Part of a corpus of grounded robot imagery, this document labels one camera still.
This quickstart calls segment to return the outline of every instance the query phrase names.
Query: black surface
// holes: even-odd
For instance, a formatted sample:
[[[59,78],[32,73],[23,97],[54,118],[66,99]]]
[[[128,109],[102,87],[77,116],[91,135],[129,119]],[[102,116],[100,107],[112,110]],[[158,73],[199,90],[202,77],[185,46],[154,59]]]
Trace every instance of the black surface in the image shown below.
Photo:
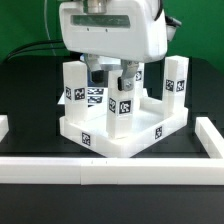
[[[2,156],[101,157],[59,134],[57,106],[65,58],[18,57],[0,67],[0,114],[10,132]],[[163,62],[146,65],[145,86],[162,94]],[[207,157],[194,134],[208,116],[224,135],[224,76],[191,59],[186,97],[188,125],[135,157]],[[0,185],[0,224],[223,223],[224,186]]]

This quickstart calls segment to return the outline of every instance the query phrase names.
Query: green wall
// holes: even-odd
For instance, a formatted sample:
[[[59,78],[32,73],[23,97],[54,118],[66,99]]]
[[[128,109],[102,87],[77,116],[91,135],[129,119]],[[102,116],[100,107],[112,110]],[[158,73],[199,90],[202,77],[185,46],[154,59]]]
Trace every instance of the green wall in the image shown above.
[[[164,0],[166,13],[183,22],[168,55],[193,56],[208,60],[224,74],[224,1]],[[48,0],[48,24],[52,39],[61,37],[58,7],[61,1]],[[0,59],[26,43],[46,40],[44,0],[1,0]]]

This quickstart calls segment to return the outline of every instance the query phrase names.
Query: white foam barrier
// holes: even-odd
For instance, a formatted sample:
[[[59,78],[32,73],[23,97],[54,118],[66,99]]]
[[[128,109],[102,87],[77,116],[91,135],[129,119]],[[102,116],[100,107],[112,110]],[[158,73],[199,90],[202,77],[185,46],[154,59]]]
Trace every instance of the white foam barrier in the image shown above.
[[[195,132],[211,158],[0,157],[0,183],[224,185],[224,140],[208,118]]]
[[[196,119],[195,133],[210,158],[224,159],[224,139],[207,117]]]
[[[9,131],[8,118],[6,115],[0,115],[0,142]]]

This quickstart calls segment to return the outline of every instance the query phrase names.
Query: black cable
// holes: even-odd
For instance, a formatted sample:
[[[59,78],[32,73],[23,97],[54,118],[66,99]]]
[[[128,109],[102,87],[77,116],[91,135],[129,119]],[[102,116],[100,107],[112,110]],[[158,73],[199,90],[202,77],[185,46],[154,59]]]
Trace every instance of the black cable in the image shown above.
[[[21,50],[21,51],[17,51],[17,52],[14,52],[14,53],[10,53],[10,55],[8,55],[2,63],[6,63],[8,60],[10,60],[10,58],[18,55],[18,54],[22,54],[22,53],[27,53],[27,52],[31,52],[31,51],[45,51],[45,50],[52,50],[52,49],[55,49],[55,50],[60,50],[60,49],[65,49],[66,47],[49,47],[49,48],[36,48],[36,49],[29,49],[29,50]]]
[[[20,52],[24,49],[30,48],[30,47],[35,47],[38,45],[47,45],[47,44],[60,44],[60,43],[64,43],[62,39],[59,40],[46,40],[46,41],[37,41],[37,42],[32,42],[29,44],[25,44],[23,46],[20,46],[16,49],[14,49],[13,51],[11,51],[6,57],[5,59],[3,59],[2,63],[6,62],[9,60],[9,58],[11,57],[11,55],[14,55],[14,53],[16,52]]]
[[[21,51],[21,50],[29,48],[29,47],[34,47],[34,46],[38,46],[38,45],[46,45],[46,44],[58,44],[58,43],[64,43],[64,42],[63,42],[62,39],[32,42],[32,43],[25,44],[23,46],[20,46],[20,47],[16,48],[15,50],[11,51],[9,54],[17,52],[17,51]]]
[[[154,21],[157,21],[163,12],[163,0],[159,0],[159,10]]]

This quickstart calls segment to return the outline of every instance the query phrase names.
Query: cable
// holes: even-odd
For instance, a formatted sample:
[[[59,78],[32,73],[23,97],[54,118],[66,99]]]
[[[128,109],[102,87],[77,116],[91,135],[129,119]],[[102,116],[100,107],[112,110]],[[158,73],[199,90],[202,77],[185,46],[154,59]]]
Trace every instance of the cable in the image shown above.
[[[7,61],[9,61],[12,57],[16,56],[17,54],[22,54],[22,53],[27,53],[27,52],[31,52],[31,51],[45,51],[45,50],[60,50],[60,49],[65,49],[64,47],[50,47],[50,48],[36,48],[36,49],[29,49],[29,50],[22,50],[22,51],[17,51],[14,52],[12,54],[10,54],[9,56],[7,56],[4,61],[2,63],[6,63]]]
[[[16,48],[15,50],[11,51],[6,57],[5,59],[3,60],[3,63],[6,61],[7,58],[10,58],[10,56],[16,52],[19,52],[19,51],[22,51],[24,49],[27,49],[27,48],[30,48],[30,47],[35,47],[35,46],[38,46],[38,45],[47,45],[47,44],[60,44],[60,43],[64,43],[62,39],[59,39],[59,40],[47,40],[47,41],[37,41],[37,42],[32,42],[32,43],[29,43],[29,44],[25,44],[21,47],[18,47]]]
[[[49,33],[49,30],[48,30],[48,21],[47,21],[47,0],[44,1],[44,25],[45,25],[45,30],[46,30],[46,34],[47,34],[47,37],[48,37],[48,40],[51,40],[51,37],[50,37],[50,33]],[[53,52],[53,55],[56,56],[56,53],[53,49],[53,45],[51,44],[51,47],[52,47],[52,52]]]

